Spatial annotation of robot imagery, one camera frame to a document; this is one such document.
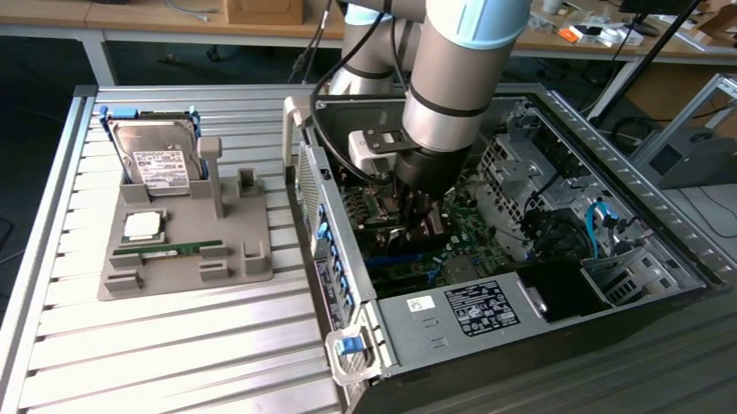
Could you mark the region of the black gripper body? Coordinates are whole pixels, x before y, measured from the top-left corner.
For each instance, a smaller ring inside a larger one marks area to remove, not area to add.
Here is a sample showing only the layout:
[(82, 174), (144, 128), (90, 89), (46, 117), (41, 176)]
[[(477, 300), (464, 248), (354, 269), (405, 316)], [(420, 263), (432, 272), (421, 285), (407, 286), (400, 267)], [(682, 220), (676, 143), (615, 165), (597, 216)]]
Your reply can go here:
[(439, 152), (420, 147), (399, 154), (396, 176), (411, 191), (421, 192), (431, 200), (445, 198), (459, 181), (472, 147)]

